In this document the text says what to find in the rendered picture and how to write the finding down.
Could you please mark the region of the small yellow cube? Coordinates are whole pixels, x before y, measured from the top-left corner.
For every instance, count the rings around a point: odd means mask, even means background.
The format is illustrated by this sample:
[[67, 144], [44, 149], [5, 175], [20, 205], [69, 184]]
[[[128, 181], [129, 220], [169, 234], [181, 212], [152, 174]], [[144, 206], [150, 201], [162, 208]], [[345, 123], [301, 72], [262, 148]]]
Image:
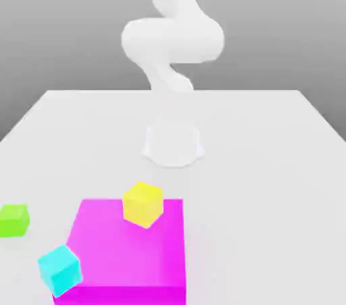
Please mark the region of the small yellow cube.
[[123, 195], [122, 206], [125, 220], [148, 229], [163, 214], [163, 191], [138, 182]]

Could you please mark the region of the small cyan cube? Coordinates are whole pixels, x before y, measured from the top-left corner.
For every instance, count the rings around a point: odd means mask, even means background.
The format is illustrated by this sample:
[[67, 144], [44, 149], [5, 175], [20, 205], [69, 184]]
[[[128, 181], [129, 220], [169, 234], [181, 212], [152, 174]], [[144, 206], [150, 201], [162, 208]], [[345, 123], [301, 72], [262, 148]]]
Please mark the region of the small cyan cube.
[[41, 256], [38, 265], [41, 279], [55, 298], [82, 282], [80, 260], [67, 245]]

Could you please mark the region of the small green cube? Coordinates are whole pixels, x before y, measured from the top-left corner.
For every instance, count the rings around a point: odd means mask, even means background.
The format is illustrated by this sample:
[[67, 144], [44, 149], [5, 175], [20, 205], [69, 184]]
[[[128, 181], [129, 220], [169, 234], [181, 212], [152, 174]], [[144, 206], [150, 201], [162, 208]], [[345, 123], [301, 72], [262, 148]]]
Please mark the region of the small green cube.
[[0, 209], [0, 237], [22, 237], [30, 224], [26, 204], [5, 204]]

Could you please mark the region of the large magenta box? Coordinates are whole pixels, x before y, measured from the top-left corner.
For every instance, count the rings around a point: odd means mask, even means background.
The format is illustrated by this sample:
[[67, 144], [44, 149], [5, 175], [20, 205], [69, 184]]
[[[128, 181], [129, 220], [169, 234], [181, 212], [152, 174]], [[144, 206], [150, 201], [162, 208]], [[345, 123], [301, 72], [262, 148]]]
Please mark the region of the large magenta box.
[[55, 305], [186, 305], [181, 199], [165, 199], [148, 229], [124, 220], [121, 200], [84, 199], [67, 245], [82, 282]]

